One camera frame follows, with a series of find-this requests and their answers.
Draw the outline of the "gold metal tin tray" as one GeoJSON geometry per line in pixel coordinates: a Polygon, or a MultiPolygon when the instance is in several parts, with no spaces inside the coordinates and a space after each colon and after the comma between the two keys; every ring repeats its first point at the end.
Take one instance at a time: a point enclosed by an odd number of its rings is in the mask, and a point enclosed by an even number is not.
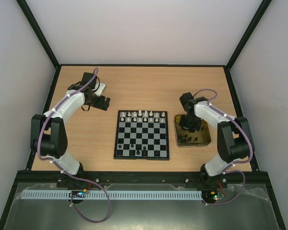
{"type": "Polygon", "coordinates": [[[178,147],[204,147],[211,143],[211,136],[209,132],[208,123],[204,120],[201,122],[199,130],[190,132],[183,129],[179,123],[183,115],[175,115],[174,130],[176,136],[176,143],[178,147]]]}

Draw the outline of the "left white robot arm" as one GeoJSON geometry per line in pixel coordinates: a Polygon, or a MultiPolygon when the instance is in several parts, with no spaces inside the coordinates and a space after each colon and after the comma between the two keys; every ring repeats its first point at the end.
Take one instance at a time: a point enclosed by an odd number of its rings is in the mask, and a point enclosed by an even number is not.
{"type": "Polygon", "coordinates": [[[64,174],[77,175],[82,164],[68,151],[65,124],[81,108],[106,111],[110,98],[102,95],[106,85],[100,82],[98,68],[85,72],[82,80],[68,87],[63,98],[50,110],[31,119],[30,147],[41,161],[55,164],[64,174]]]}

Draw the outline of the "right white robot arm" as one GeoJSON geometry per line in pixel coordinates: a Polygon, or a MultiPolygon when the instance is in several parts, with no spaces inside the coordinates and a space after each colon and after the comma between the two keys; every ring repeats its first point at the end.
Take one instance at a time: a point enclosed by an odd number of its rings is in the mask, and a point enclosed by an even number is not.
{"type": "Polygon", "coordinates": [[[191,133],[200,131],[203,121],[217,130],[217,154],[200,169],[200,183],[206,188],[216,183],[216,176],[225,174],[236,164],[249,163],[254,155],[248,120],[243,116],[234,117],[215,107],[211,101],[216,97],[217,93],[210,99],[196,98],[190,92],[180,97],[180,103],[186,112],[179,121],[182,130],[191,133]]]}

